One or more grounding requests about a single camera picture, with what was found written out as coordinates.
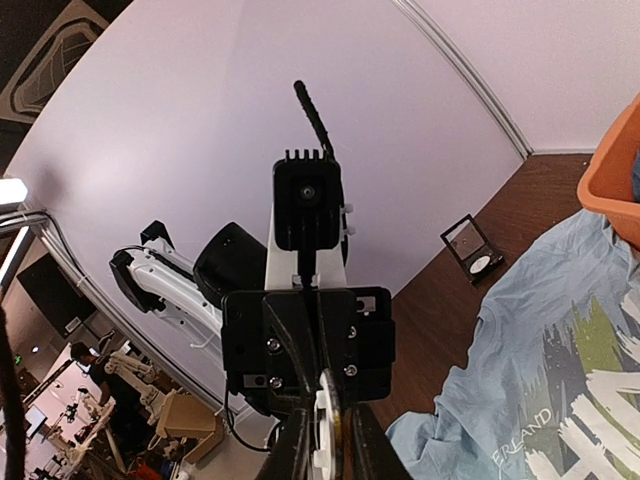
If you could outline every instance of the wooden table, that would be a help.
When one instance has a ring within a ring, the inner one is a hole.
[[[451,367],[467,364],[480,303],[489,288],[537,237],[580,209],[576,187],[589,158],[531,157],[476,215],[506,259],[477,286],[443,250],[394,298],[392,391],[372,405],[383,428],[406,411],[433,412],[433,398]]]

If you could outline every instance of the orange plastic container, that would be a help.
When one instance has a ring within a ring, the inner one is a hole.
[[[633,201],[631,169],[640,148],[640,95],[609,128],[578,184],[578,199],[604,213],[615,231],[640,249],[640,203]]]

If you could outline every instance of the blue cloth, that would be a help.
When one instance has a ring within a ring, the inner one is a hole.
[[[636,478],[637,265],[587,211],[534,242],[483,300],[468,367],[451,369],[436,414],[407,413],[389,428],[412,476]]]

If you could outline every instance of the table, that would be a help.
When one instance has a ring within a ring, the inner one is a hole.
[[[115,408],[115,403],[112,401],[108,403],[104,410],[102,411],[102,415],[100,416],[100,420],[94,426],[91,434],[82,442],[80,445],[76,446],[72,449],[71,456],[73,457],[73,463],[67,467],[68,471],[65,473],[63,479],[69,479],[71,476],[76,473],[79,468],[82,466],[83,462],[87,460],[92,465],[98,466],[98,470],[108,470],[110,475],[113,475],[114,472],[117,475],[115,478],[126,478],[124,473],[126,472],[126,466],[124,461],[122,460],[122,455],[120,454],[120,450],[115,443],[115,439],[113,438],[113,432],[111,431],[111,427],[109,427],[109,419],[113,414],[113,410]],[[120,469],[120,472],[117,472],[113,467],[111,467],[107,462],[105,462],[99,456],[93,454],[91,452],[91,443],[98,437],[98,434],[104,430],[107,441],[109,442],[109,447],[111,447],[111,451],[113,452],[113,456],[115,458],[116,464]]]

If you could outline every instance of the ceiling light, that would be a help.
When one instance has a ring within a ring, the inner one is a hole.
[[[1,192],[2,192],[2,187],[0,183],[0,196],[2,195]],[[20,245],[22,245],[22,242],[24,241],[24,238],[27,236],[28,232],[29,232],[29,227],[22,227],[18,232],[18,235],[16,235],[16,239],[13,241],[13,244],[11,245],[11,248],[9,249],[7,256],[5,257],[4,262],[2,262],[2,266],[0,267],[0,282],[2,281],[2,279],[4,279],[4,276],[7,274],[7,271],[11,266],[11,262],[13,262],[13,259],[18,253],[18,249],[20,248]]]
[[[14,205],[27,199],[27,186],[19,178],[0,179],[0,205]]]

